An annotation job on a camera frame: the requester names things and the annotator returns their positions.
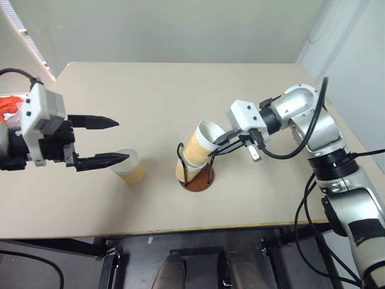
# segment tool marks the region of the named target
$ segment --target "white robot part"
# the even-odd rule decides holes
[[[36,83],[21,110],[21,133],[29,155],[37,167],[45,166],[39,140],[43,134],[53,134],[63,122],[66,116],[63,97]]]
[[[262,134],[265,142],[270,140],[266,123],[263,121],[254,103],[240,100],[235,101],[227,113],[227,118],[233,129],[248,132],[252,128],[256,128]]]

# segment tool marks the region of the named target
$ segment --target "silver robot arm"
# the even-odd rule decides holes
[[[278,98],[262,102],[261,110],[251,102],[235,101],[227,114],[233,129],[216,143],[223,145],[226,139],[249,134],[251,140],[245,141],[244,145],[255,161],[260,159],[257,147],[274,157],[265,149],[270,135],[290,127],[294,140],[301,144],[316,113],[319,97],[315,88],[297,84]],[[384,205],[325,107],[319,111],[318,121],[304,151],[316,176],[316,183],[325,193],[322,204],[329,222],[337,234],[349,238],[361,279],[367,288],[383,288]]]

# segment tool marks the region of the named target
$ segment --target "brown cup base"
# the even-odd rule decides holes
[[[187,183],[187,187],[185,186],[185,182],[179,181],[180,185],[188,191],[204,191],[214,181],[214,170],[211,169],[211,182],[207,183],[209,177],[209,169],[211,166],[207,164],[199,173],[192,179],[191,182]]]

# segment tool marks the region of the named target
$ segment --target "black wire cup holder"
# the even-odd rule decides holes
[[[179,183],[183,188],[189,191],[203,191],[207,189],[208,187],[210,187],[210,185],[214,181],[214,170],[212,169],[212,165],[214,163],[215,156],[211,157],[210,162],[207,163],[207,165],[204,168],[202,168],[202,170],[195,176],[194,179],[188,182],[186,163],[180,153],[180,149],[183,147],[184,147],[184,144],[179,143],[176,149],[176,154],[178,156],[178,159],[180,160],[180,163],[182,164],[183,175],[184,175],[184,181],[179,181]]]

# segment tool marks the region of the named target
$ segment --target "clear plastic cup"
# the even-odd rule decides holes
[[[118,164],[111,166],[111,170],[113,170],[119,177],[124,179],[127,184],[139,183],[143,179],[144,172],[136,150],[123,148],[118,149],[116,152],[130,155],[130,157]]]

